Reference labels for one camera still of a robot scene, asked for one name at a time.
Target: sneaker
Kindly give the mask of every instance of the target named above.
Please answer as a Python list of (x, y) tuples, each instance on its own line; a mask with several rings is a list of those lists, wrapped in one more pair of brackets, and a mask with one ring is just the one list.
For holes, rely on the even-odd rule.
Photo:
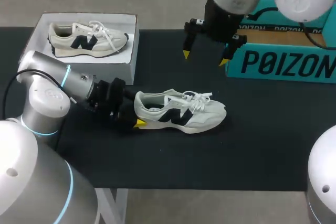
[(226, 116), (225, 106), (210, 99), (212, 93), (179, 93), (173, 89), (159, 94), (135, 95), (134, 110), (147, 125), (141, 129), (177, 128), (194, 134), (218, 126)]
[(90, 55), (101, 58), (123, 48), (128, 34), (107, 29), (99, 21), (90, 21), (88, 25), (73, 23), (70, 26), (51, 23), (48, 40), (56, 57)]

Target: n logo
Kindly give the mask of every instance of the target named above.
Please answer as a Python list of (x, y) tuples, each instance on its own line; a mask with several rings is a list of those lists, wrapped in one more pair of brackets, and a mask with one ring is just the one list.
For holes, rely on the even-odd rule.
[(168, 110), (160, 119), (159, 122), (166, 123), (169, 120), (172, 120), (172, 123), (184, 126), (193, 116), (193, 113), (189, 109), (187, 109), (183, 116), (180, 116), (181, 110), (179, 109), (170, 109)]
[(97, 38), (93, 35), (88, 43), (88, 37), (85, 35), (79, 35), (77, 38), (73, 41), (71, 47), (74, 49), (79, 48), (79, 46), (82, 47), (82, 49), (86, 50), (92, 50), (94, 45), (97, 43)]

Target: white shoe box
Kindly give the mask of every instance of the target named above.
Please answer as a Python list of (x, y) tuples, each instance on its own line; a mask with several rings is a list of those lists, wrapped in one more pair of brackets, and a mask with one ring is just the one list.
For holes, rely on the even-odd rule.
[[(51, 52), (48, 38), (50, 23), (69, 25), (73, 22), (88, 23), (97, 20), (106, 28), (123, 31), (129, 35), (129, 40), (124, 48), (111, 56), (95, 58), (81, 55), (75, 57), (55, 57)], [(139, 43), (138, 17), (132, 14), (109, 14), (109, 13), (44, 13), (38, 21), (31, 35), (23, 55), (30, 50), (42, 52), (56, 58), (71, 68), (82, 73), (92, 74), (97, 81), (113, 81), (116, 77), (124, 80), (127, 85), (134, 81), (135, 65)]]

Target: white shoelace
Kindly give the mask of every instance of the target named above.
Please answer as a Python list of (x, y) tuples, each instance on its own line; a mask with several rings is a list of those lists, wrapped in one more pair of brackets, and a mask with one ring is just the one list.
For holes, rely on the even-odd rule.
[(210, 102), (210, 96), (212, 96), (212, 93), (199, 94), (193, 91), (185, 91), (183, 92), (182, 98), (185, 99), (187, 103), (182, 105), (182, 107), (187, 106), (193, 109), (192, 113), (194, 113), (195, 110), (203, 111), (205, 104)]
[(79, 27), (81, 29), (89, 31), (88, 34), (90, 34), (90, 35), (105, 36), (105, 38), (107, 39), (108, 43), (113, 48), (113, 50), (118, 52), (117, 49), (115, 48), (114, 44), (112, 43), (113, 36), (111, 34), (109, 34), (109, 29), (104, 27), (104, 25), (101, 22), (96, 21), (96, 20), (90, 21), (89, 25), (91, 25), (92, 28), (88, 27), (88, 26), (85, 26), (85, 25), (82, 25), (82, 24), (79, 24), (79, 23), (73, 23), (72, 33), (74, 33), (76, 31), (76, 27)]

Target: black table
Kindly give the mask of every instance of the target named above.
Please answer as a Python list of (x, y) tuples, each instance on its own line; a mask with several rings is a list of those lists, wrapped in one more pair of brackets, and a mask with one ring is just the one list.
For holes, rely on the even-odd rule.
[[(32, 28), (1, 28), (0, 92), (17, 71)], [(178, 130), (120, 133), (76, 106), (58, 152), (95, 187), (223, 190), (306, 190), (307, 162), (316, 139), (336, 124), (331, 84), (225, 77), (221, 45), (199, 38), (188, 62), (181, 30), (142, 30), (133, 90), (212, 92), (228, 116), (195, 135)], [(21, 114), (23, 85), (14, 84), (8, 116)]]

